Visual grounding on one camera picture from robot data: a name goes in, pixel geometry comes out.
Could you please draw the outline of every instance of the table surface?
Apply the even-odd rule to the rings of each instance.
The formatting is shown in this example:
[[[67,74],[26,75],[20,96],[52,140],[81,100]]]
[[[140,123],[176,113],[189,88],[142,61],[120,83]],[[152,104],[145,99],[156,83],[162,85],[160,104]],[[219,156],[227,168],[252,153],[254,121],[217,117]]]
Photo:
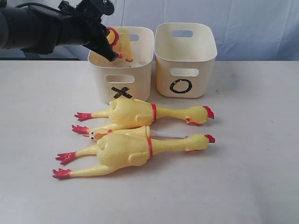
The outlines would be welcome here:
[[[297,224],[299,62],[216,62],[206,94],[166,98],[155,76],[148,102],[208,105],[200,127],[164,118],[152,129],[208,133],[203,151],[171,152],[110,175],[58,180],[56,154],[92,145],[71,125],[76,112],[107,109],[85,61],[0,62],[0,223]],[[97,164],[84,157],[65,168]]]

